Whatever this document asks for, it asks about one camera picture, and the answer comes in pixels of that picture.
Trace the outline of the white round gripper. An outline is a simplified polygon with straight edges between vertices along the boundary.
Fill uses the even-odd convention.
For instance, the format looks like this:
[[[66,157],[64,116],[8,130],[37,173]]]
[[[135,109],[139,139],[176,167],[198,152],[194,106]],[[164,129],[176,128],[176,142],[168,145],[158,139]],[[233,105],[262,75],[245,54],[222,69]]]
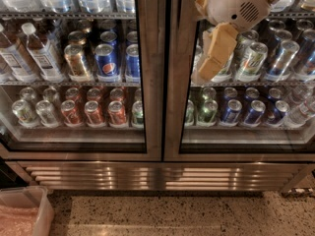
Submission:
[[[226,64],[236,46],[239,32],[252,29],[270,14],[268,0],[196,0],[203,17],[208,15],[211,32],[203,32],[204,60],[198,74],[210,81]]]

